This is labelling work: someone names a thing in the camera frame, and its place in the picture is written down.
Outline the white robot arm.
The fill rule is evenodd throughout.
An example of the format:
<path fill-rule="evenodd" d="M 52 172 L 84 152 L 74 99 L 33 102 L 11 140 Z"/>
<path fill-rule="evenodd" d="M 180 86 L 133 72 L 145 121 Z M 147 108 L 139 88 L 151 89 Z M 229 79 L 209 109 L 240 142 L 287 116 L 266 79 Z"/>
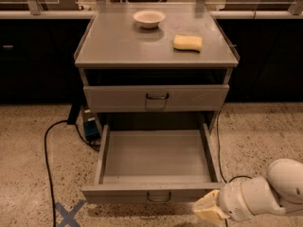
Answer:
<path fill-rule="evenodd" d="M 303 164 L 292 159 L 278 159 L 268 168 L 267 177 L 226 183 L 193 204 L 200 219 L 223 222 L 251 220 L 254 216 L 303 215 Z"/>

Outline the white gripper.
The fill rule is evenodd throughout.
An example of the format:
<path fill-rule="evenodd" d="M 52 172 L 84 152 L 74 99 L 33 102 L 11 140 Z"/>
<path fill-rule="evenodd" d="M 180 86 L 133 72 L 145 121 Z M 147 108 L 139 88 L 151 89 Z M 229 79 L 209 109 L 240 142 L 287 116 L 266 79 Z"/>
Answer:
<path fill-rule="evenodd" d="M 212 190 L 193 204 L 192 211 L 197 218 L 215 223 L 223 223 L 228 218 L 242 222 L 256 215 L 286 214 L 264 177 L 231 182 L 220 191 Z"/>

